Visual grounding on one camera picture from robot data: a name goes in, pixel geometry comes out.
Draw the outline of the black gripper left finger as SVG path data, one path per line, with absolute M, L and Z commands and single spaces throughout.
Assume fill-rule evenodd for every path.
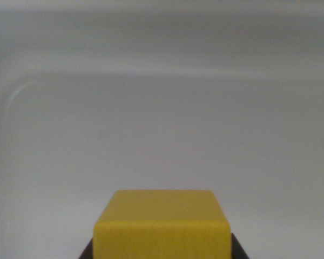
M 89 241 L 78 259 L 93 259 L 93 239 Z

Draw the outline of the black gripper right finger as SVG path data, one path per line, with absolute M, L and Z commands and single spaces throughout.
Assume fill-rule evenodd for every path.
M 240 242 L 238 241 L 238 239 L 233 233 L 231 233 L 231 240 L 232 240 L 231 259 L 249 259 L 244 248 L 241 246 Z

